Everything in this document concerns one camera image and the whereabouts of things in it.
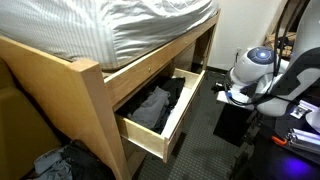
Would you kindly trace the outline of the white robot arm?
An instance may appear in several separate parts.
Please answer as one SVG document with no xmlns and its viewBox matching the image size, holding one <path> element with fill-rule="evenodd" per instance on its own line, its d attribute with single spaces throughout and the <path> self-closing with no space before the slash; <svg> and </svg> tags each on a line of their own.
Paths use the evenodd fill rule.
<svg viewBox="0 0 320 180">
<path fill-rule="evenodd" d="M 292 54 L 259 46 L 249 49 L 227 72 L 218 99 L 264 115 L 283 116 L 299 104 L 298 97 L 320 78 L 320 0 L 301 0 Z"/>
</svg>

